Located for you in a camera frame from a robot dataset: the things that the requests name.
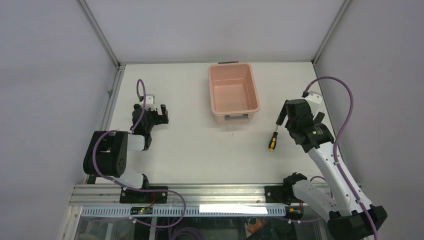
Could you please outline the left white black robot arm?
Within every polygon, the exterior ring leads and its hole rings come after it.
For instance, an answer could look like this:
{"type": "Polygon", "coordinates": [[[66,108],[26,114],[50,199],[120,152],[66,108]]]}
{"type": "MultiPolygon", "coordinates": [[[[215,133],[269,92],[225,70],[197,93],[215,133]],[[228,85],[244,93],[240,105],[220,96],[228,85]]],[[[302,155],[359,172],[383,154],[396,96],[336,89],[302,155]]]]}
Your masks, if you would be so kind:
{"type": "Polygon", "coordinates": [[[168,124],[168,110],[161,104],[143,108],[134,105],[132,122],[136,125],[134,133],[128,131],[94,131],[83,159],[83,171],[87,175],[104,177],[128,189],[149,190],[147,176],[130,168],[127,155],[130,151],[147,151],[152,142],[154,126],[168,124]]]}

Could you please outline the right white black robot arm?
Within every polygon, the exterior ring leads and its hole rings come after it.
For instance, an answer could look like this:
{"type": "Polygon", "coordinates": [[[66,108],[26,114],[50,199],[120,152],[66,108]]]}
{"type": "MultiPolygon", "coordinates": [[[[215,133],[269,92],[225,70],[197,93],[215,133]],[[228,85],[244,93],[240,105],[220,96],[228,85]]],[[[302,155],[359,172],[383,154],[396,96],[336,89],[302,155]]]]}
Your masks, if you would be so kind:
{"type": "Polygon", "coordinates": [[[278,122],[287,120],[289,136],[312,159],[327,183],[332,197],[316,189],[301,173],[283,179],[278,201],[290,205],[302,201],[309,205],[327,223],[335,240],[360,240],[373,236],[387,218],[383,206],[375,206],[348,173],[338,154],[336,141],[322,123],[324,114],[313,114],[306,99],[286,100],[278,122]]]}

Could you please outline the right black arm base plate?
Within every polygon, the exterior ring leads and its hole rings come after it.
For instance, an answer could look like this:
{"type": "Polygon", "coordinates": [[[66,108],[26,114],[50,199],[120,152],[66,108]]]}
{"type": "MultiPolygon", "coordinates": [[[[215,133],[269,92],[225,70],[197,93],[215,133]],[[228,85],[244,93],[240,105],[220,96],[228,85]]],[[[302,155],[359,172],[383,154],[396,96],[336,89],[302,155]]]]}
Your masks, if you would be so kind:
{"type": "Polygon", "coordinates": [[[295,197],[293,187],[288,185],[267,185],[264,187],[264,196],[266,203],[291,205],[301,202],[295,197]]]}

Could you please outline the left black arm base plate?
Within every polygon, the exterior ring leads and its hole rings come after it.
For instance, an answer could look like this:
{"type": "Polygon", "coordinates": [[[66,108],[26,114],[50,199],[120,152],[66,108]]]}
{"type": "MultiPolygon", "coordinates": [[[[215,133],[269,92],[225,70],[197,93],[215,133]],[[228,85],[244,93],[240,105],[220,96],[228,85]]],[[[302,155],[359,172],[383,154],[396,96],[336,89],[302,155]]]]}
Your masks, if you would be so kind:
{"type": "Polygon", "coordinates": [[[134,190],[121,190],[119,202],[121,204],[166,204],[168,200],[167,192],[162,192],[160,190],[168,190],[167,186],[158,185],[150,186],[150,190],[153,192],[139,192],[134,190]]]}

